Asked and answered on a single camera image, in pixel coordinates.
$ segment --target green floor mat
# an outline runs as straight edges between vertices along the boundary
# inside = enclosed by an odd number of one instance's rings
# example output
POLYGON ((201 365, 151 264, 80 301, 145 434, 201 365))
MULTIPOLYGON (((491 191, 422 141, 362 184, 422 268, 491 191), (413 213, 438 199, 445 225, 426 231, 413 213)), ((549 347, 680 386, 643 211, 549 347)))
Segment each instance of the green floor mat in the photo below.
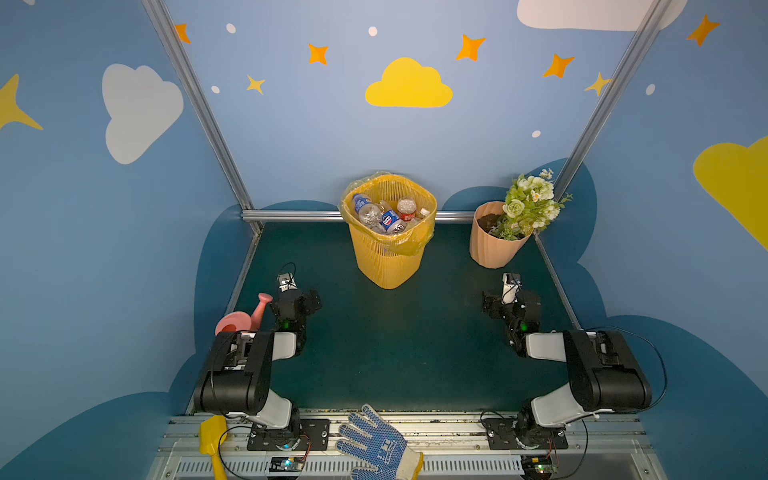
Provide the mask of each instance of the green floor mat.
MULTIPOLYGON (((300 408, 517 410, 564 385, 564 363, 517 357, 503 322, 481 311, 482 291, 500 294, 502 273, 516 272, 541 297, 542 331, 571 328, 536 243, 488 270, 469 256, 469 233, 437 225, 419 271, 382 290, 357 269, 346 224, 268 223, 235 310, 251 313, 259 292, 274 295, 287 262, 298 287, 323 301, 304 352, 273 363, 272 389, 300 408)), ((267 309, 263 328, 273 325, 267 309)))

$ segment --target blue bottle label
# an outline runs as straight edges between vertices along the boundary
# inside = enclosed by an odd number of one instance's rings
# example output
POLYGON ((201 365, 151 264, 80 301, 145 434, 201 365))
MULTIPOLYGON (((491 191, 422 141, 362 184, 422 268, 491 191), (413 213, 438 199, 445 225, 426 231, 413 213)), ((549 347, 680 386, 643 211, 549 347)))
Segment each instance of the blue bottle label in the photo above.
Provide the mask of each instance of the blue bottle label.
POLYGON ((363 194, 355 195, 354 197, 352 197, 352 201, 355 202, 356 214, 359 214, 360 209, 363 208, 365 205, 372 203, 371 200, 367 199, 363 194))
POLYGON ((400 220, 400 217, 397 216, 394 210, 387 210, 382 215, 382 227, 384 227, 384 230, 389 231, 397 220, 400 220))

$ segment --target pink flower pot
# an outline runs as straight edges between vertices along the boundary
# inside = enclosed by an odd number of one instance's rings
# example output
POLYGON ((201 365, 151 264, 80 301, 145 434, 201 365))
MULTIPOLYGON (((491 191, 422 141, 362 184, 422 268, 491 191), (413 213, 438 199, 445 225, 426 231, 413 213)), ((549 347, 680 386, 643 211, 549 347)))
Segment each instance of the pink flower pot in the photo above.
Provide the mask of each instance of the pink flower pot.
POLYGON ((469 238, 469 254, 472 259, 485 268, 502 268, 512 260, 512 257, 525 245, 528 238, 521 240, 502 240, 488 235, 478 225, 478 218, 485 215, 503 215, 504 202, 488 202, 475 210, 475 219, 472 221, 472 236, 469 238))

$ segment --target work glove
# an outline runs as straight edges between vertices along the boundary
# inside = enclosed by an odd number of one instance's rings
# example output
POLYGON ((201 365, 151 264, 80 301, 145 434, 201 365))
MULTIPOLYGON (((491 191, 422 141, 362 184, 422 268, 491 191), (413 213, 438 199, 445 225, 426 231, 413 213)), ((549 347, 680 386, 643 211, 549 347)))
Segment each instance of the work glove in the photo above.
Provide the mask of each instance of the work glove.
POLYGON ((359 458, 365 465, 352 470, 353 480, 415 480, 424 466, 424 454, 408 448, 408 442, 370 405, 349 415, 339 427, 345 437, 336 448, 359 458))

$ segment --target trash can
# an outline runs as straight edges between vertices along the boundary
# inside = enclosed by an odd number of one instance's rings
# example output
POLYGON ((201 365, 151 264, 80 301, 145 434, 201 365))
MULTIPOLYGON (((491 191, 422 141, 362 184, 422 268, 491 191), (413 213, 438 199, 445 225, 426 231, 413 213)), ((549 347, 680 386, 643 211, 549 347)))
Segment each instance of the trash can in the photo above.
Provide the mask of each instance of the trash can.
POLYGON ((384 289, 402 285, 418 269, 424 247, 435 234, 437 200, 421 185, 400 175, 379 172, 352 182, 344 191, 339 211, 349 224, 357 267, 372 282, 384 289), (401 197, 413 197, 419 209, 429 214, 406 232, 384 235, 360 223, 352 203, 356 194, 366 194, 375 202, 386 200, 392 207, 401 197))

